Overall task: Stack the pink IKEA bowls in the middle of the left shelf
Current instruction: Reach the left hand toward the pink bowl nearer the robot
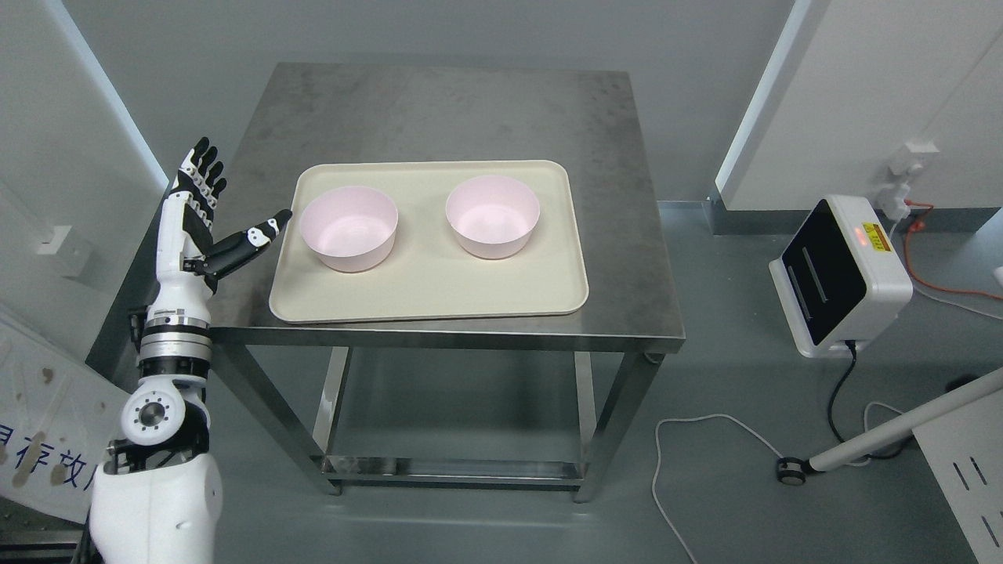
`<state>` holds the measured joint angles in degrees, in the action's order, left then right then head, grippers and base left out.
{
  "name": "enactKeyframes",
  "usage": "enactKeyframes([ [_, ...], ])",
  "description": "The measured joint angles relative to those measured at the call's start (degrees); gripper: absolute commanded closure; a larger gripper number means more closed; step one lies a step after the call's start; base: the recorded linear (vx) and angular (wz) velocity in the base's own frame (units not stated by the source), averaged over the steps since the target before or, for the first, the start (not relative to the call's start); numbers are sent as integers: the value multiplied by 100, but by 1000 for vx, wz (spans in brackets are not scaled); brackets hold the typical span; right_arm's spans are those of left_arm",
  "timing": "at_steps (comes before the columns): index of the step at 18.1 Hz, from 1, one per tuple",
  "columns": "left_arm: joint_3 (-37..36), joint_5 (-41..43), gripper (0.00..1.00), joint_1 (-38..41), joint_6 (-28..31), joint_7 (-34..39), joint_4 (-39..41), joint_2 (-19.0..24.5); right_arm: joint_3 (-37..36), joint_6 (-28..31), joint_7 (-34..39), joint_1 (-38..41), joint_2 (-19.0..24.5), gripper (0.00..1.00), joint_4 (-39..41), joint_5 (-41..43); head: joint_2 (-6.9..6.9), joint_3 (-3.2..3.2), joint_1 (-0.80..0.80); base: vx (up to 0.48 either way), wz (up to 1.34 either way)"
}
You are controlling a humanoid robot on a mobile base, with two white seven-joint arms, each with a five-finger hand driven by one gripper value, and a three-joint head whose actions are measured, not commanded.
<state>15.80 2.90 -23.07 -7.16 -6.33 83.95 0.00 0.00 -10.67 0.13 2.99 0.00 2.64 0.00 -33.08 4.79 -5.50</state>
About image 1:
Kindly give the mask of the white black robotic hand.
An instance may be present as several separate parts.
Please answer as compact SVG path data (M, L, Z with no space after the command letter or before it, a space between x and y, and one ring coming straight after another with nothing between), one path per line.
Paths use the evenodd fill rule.
M261 255L290 221L287 208L257 225L214 240L215 211L228 182L223 162L208 138L197 140L179 164L161 203L155 280L158 293L147 323L187 317L210 324L208 300L219 282Z

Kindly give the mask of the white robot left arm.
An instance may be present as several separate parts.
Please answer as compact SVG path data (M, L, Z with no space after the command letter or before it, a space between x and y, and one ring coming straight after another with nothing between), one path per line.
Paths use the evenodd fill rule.
M210 314L154 305L130 323L139 382L94 475L91 538L107 563L212 563L223 487L205 406Z

